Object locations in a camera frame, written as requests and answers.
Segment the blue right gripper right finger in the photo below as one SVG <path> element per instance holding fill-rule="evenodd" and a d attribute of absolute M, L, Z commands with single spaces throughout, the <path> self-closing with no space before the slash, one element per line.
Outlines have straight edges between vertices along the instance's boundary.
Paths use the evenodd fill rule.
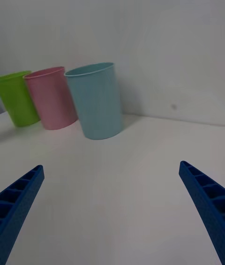
<path fill-rule="evenodd" d="M 205 225 L 212 244 L 225 263 L 225 189 L 206 174 L 187 163 L 180 162 L 182 179 Z"/>

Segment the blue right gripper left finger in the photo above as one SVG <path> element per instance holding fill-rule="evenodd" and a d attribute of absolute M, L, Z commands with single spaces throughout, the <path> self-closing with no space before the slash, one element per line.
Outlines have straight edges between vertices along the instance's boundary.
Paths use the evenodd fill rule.
<path fill-rule="evenodd" d="M 27 214 L 43 183 L 38 165 L 0 193 L 0 264 L 6 264 Z"/>

